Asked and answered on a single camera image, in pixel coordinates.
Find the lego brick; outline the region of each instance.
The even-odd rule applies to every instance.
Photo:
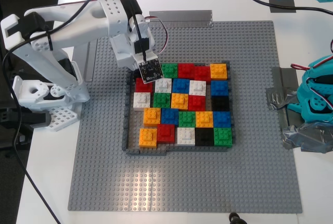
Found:
[[[178,108],[179,110],[187,110],[188,94],[172,93],[171,108]]]
[[[189,95],[188,111],[206,111],[206,97],[200,95]]]
[[[157,125],[157,143],[175,143],[175,125]]]
[[[152,82],[144,84],[141,77],[136,78],[135,80],[135,92],[149,92],[152,93]]]
[[[213,112],[197,111],[196,126],[197,128],[213,128]]]
[[[178,64],[178,78],[194,80],[194,64]]]
[[[228,96],[214,96],[211,98],[212,111],[230,111]]]
[[[177,108],[163,108],[162,109],[162,124],[173,124],[178,125],[178,114],[179,110]]]
[[[189,111],[180,111],[178,126],[180,128],[195,128],[196,127],[196,113],[189,112]]]
[[[150,108],[150,93],[134,92],[133,109],[135,111],[144,111],[144,108]]]
[[[128,96],[130,72],[117,66],[110,39],[98,39],[93,80],[87,83],[91,99],[82,104],[69,211],[302,212],[293,152],[281,145],[278,113],[265,107],[265,88],[274,85],[270,69],[279,66],[273,22],[213,24],[168,28],[171,41],[159,60],[230,62],[236,74],[229,75],[236,137],[232,150],[177,144],[139,148],[144,113],[131,107],[128,147],[123,152],[122,122],[133,105],[135,82]],[[151,32],[156,49],[161,48],[163,27],[153,27]]]
[[[140,129],[139,147],[157,147],[157,129]]]
[[[209,66],[195,66],[194,68],[194,80],[205,81],[210,84],[210,67]]]
[[[154,108],[170,108],[170,95],[169,93],[154,93]]]
[[[214,145],[232,147],[233,135],[231,128],[214,128]]]
[[[189,80],[188,79],[173,79],[172,93],[188,94]]]
[[[214,146],[213,128],[196,128],[196,146]]]
[[[155,82],[155,93],[171,93],[172,79],[161,78]]]
[[[160,108],[145,108],[144,109],[144,126],[156,127],[161,123]]]
[[[230,112],[213,112],[214,128],[231,128]]]
[[[206,82],[205,81],[190,81],[189,82],[189,95],[206,96]]]
[[[210,76],[212,80],[227,80],[227,64],[211,64]]]
[[[178,77],[178,64],[162,64],[164,78]]]
[[[195,128],[177,128],[178,146],[195,146]]]
[[[228,82],[227,81],[212,81],[210,86],[211,96],[228,96]]]

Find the white robotic arm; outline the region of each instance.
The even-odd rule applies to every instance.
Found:
[[[110,36],[119,67],[131,70],[140,68],[144,82],[162,78],[162,71],[152,48],[155,41],[148,23],[141,15],[136,0],[94,0],[87,4],[81,13],[67,26],[49,36],[39,38],[14,51],[14,54],[26,61],[51,83],[41,81],[22,81],[15,77],[13,89],[21,106],[31,110],[45,110],[53,107],[70,108],[76,102],[89,100],[88,91],[81,77],[78,66],[71,62],[70,70],[63,64],[69,63],[62,48],[77,46],[94,39]],[[136,30],[129,6],[136,6],[135,16],[142,40]],[[25,18],[36,16],[34,21],[65,22],[71,18],[83,3],[65,4],[28,10]],[[22,29],[26,21],[20,21],[15,15],[1,22],[5,46],[11,49],[24,42],[27,32]],[[33,38],[45,31],[36,31],[28,37]]]

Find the lego baseplate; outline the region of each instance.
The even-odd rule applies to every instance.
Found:
[[[233,143],[235,144],[236,137],[234,135],[235,133],[235,125],[234,125],[234,118],[233,118],[233,110],[232,110],[232,85],[231,85],[231,71],[230,71],[230,62],[228,60],[224,60],[223,63],[226,64],[227,66],[227,83],[228,83],[228,102],[229,102],[229,111],[231,115],[231,129],[232,129],[232,140]],[[205,64],[195,64],[196,66],[205,66]],[[175,144],[170,144],[170,143],[159,143],[157,145],[157,148],[151,148],[151,147],[139,147],[139,133],[140,133],[140,128],[149,128],[149,127],[144,127],[143,124],[143,116],[144,112],[143,111],[136,111],[133,108],[133,102],[134,102],[134,93],[135,93],[135,81],[137,81],[139,76],[138,72],[131,72],[131,75],[127,77],[127,84],[130,86],[130,90],[127,91],[128,95],[126,97],[127,102],[125,103],[126,106],[124,109],[125,115],[124,115],[124,122],[126,124],[124,125],[124,138],[123,138],[123,144],[122,148],[123,151],[126,151],[127,154],[130,155],[165,155],[167,152],[170,151],[201,151],[201,152],[209,152],[209,151],[214,151],[214,152],[225,152],[228,150],[227,147],[224,146],[195,146],[195,145],[184,145],[183,143],[181,145],[178,145],[177,141]],[[155,91],[155,89],[152,88],[147,88],[145,92],[147,91]],[[151,107],[153,107],[153,95],[151,96],[150,103]],[[199,111],[213,111],[212,110],[212,101],[211,101],[211,85],[207,84],[206,85],[206,95],[203,96],[206,102],[206,108],[205,110],[199,110]],[[175,140],[178,140],[177,136],[177,127],[178,124],[176,124],[176,131],[175,131]]]
[[[159,51],[164,30],[151,30]],[[236,143],[228,152],[127,155],[122,139],[130,73],[117,67],[109,39],[99,39],[68,210],[301,213],[293,151],[283,148],[278,113],[266,102],[271,70],[279,66],[273,22],[168,31],[161,63],[230,61]]]

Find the black cable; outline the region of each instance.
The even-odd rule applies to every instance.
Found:
[[[261,1],[261,0],[253,0],[253,1],[255,1],[258,4],[268,6],[268,7],[272,7],[272,8],[277,8],[277,9],[313,10],[313,11],[319,11],[319,12],[323,12],[323,13],[326,13],[326,14],[329,14],[329,15],[333,16],[333,11],[322,9],[322,8],[317,8],[317,7],[291,7],[291,6],[282,6],[282,5],[277,5],[277,4],[270,4],[270,3],[266,3],[266,2]]]
[[[67,26],[71,21],[73,21],[80,13],[81,11],[87,6],[87,4],[90,2],[91,0],[86,0],[83,5],[77,10],[77,12],[74,13],[73,16],[71,16],[66,22],[64,22],[63,24],[61,24],[60,26],[54,28],[53,30],[50,30],[48,31],[47,33],[43,33],[41,35],[38,35],[38,36],[35,36],[33,38],[30,38],[28,40],[25,40],[24,42],[22,43],[19,43],[18,45],[16,45],[15,47],[11,48],[7,54],[5,55],[4,59],[3,59],[3,66],[2,66],[2,72],[4,74],[4,77],[5,77],[5,81],[7,83],[7,86],[9,88],[9,91],[14,99],[14,102],[15,102],[15,105],[16,105],[16,109],[17,109],[17,113],[18,113],[18,121],[17,121],[17,126],[15,128],[15,134],[13,136],[13,139],[12,139],[12,147],[14,149],[14,153],[15,153],[15,156],[18,160],[18,163],[20,165],[20,167],[22,168],[22,170],[24,171],[24,174],[26,175],[26,177],[29,179],[31,185],[33,186],[33,188],[36,190],[36,193],[39,195],[39,197],[41,198],[41,200],[43,201],[43,203],[45,204],[46,208],[48,209],[48,211],[51,213],[51,215],[53,216],[54,220],[56,221],[56,223],[58,224],[61,224],[60,221],[58,220],[57,216],[54,214],[54,212],[52,211],[51,207],[49,206],[49,204],[47,203],[47,201],[45,200],[45,198],[43,197],[43,195],[41,194],[41,192],[39,191],[39,189],[37,188],[36,184],[33,182],[31,176],[29,175],[27,169],[25,168],[17,150],[16,150],[16,139],[18,137],[18,134],[19,134],[19,131],[20,131],[20,127],[21,127],[21,124],[22,124],[22,110],[21,110],[21,106],[19,104],[19,101],[16,97],[16,94],[10,84],[10,81],[9,81],[9,78],[7,76],[7,72],[6,72],[6,61],[9,59],[10,57],[10,54],[13,53],[15,50],[17,50],[18,48],[28,44],[28,43],[31,43],[32,41],[35,41],[37,39],[40,39],[40,38],[43,38],[45,36],[47,36],[48,34],[53,34],[59,30],[61,30],[63,27]],[[141,46],[141,49],[143,51],[143,56],[144,56],[144,61],[146,60],[146,52],[143,48],[143,44],[142,44],[142,38],[141,38],[141,33],[140,33],[140,29],[139,29],[139,26],[138,26],[138,23],[137,23],[137,20],[136,20],[136,16],[135,16],[135,11],[134,11],[134,8],[133,8],[133,5],[131,3],[131,0],[130,1],[130,4],[131,4],[131,13],[132,13],[132,16],[133,16],[133,20],[134,20],[134,23],[135,23],[135,27],[136,27],[136,30],[137,30],[137,34],[138,34],[138,37],[139,37],[139,42],[140,42],[140,46]]]

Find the yellow lego brick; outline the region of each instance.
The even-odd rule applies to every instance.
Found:
[[[187,107],[188,107],[188,94],[172,93],[171,108],[178,108],[179,110],[187,110]]]
[[[145,108],[144,109],[144,126],[156,127],[161,123],[160,108]]]
[[[139,147],[157,147],[157,129],[140,129]]]
[[[213,128],[213,112],[197,111],[196,112],[197,128]]]
[[[227,64],[211,64],[210,77],[212,80],[227,80]]]

